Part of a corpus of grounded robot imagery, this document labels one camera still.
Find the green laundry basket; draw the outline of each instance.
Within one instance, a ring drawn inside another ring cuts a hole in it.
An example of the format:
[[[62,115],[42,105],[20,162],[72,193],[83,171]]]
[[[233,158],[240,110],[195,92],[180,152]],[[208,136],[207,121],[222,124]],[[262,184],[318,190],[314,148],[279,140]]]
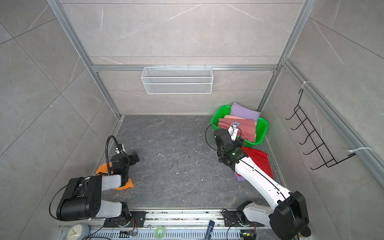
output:
[[[231,105],[221,106],[217,113],[211,120],[211,123],[218,122],[219,118],[224,118],[225,115],[230,115]],[[213,124],[215,130],[218,129],[218,123]],[[256,125],[256,142],[250,142],[248,140],[244,141],[244,147],[253,147],[259,145],[263,142],[266,131],[268,130],[268,122],[264,118],[259,118]]]

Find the gray stone floor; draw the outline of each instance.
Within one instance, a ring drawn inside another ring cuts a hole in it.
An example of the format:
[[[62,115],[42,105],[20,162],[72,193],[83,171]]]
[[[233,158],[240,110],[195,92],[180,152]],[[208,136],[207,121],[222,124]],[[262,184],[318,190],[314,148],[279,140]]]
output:
[[[128,154],[139,155],[140,162],[129,169],[134,188],[103,192],[103,199],[125,201],[130,208],[236,208],[246,200],[266,205],[205,142],[211,117],[125,116],[117,140]],[[207,138],[216,148],[213,130]],[[257,149],[267,152],[264,143]]]

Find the wall-mounted wire basket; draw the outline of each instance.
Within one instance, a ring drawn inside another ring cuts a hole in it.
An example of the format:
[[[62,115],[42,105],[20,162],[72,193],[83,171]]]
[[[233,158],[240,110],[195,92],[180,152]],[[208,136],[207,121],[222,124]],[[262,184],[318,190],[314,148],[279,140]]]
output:
[[[148,94],[211,93],[211,67],[145,67],[141,75]]]

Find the blue glue stick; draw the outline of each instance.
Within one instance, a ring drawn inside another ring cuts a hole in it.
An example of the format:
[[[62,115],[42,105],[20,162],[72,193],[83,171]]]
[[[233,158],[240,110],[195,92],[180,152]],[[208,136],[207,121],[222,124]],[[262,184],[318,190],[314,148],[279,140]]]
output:
[[[209,221],[209,225],[208,225],[208,229],[207,229],[207,233],[205,234],[205,238],[204,240],[210,240],[211,239],[211,236],[212,236],[212,231],[214,229],[214,226],[215,226],[215,222],[214,221]]]

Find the clock face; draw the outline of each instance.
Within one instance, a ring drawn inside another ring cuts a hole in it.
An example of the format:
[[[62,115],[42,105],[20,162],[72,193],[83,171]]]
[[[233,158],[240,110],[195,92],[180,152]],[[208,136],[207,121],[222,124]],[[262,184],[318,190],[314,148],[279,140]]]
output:
[[[82,239],[85,235],[88,235],[89,230],[86,230],[86,225],[76,224],[68,230],[66,240],[79,240]]]

